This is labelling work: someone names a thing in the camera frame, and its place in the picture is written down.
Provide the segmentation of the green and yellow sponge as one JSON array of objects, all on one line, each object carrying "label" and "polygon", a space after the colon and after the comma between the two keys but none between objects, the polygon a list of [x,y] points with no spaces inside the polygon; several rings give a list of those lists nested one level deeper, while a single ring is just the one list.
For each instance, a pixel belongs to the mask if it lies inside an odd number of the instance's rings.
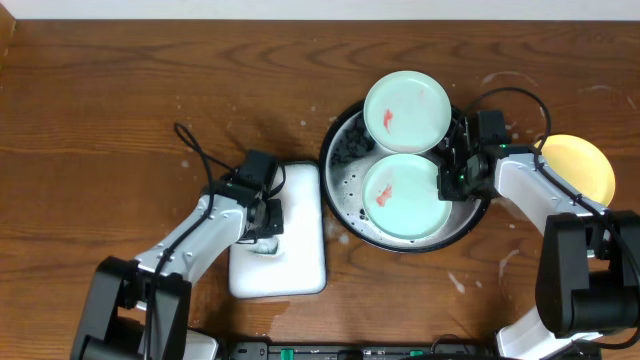
[{"label": "green and yellow sponge", "polygon": [[279,240],[276,237],[259,239],[255,244],[254,252],[260,255],[275,255],[279,249]]}]

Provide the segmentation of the yellow plate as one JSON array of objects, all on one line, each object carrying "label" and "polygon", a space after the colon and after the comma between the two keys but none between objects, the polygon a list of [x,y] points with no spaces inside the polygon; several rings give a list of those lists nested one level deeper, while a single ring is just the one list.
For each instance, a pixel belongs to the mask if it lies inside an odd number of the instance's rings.
[{"label": "yellow plate", "polygon": [[551,135],[542,156],[553,171],[589,199],[608,206],[616,179],[607,157],[589,141],[573,135]]}]

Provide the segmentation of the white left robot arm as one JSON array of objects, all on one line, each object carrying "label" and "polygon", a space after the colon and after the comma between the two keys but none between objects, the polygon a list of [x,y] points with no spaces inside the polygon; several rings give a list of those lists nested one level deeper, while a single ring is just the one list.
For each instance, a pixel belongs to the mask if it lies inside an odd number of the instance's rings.
[{"label": "white left robot arm", "polygon": [[73,359],[180,359],[193,286],[238,242],[284,231],[281,184],[214,182],[165,239],[133,260],[96,268],[71,350]]}]

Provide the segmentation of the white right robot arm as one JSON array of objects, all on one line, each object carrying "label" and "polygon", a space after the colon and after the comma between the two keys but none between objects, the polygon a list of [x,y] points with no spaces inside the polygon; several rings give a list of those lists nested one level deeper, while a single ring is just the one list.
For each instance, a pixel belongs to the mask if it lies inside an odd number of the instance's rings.
[{"label": "white right robot arm", "polygon": [[540,147],[512,144],[502,116],[453,121],[438,170],[442,200],[512,202],[543,236],[535,306],[498,331],[502,358],[550,359],[639,329],[639,216],[579,193]]}]

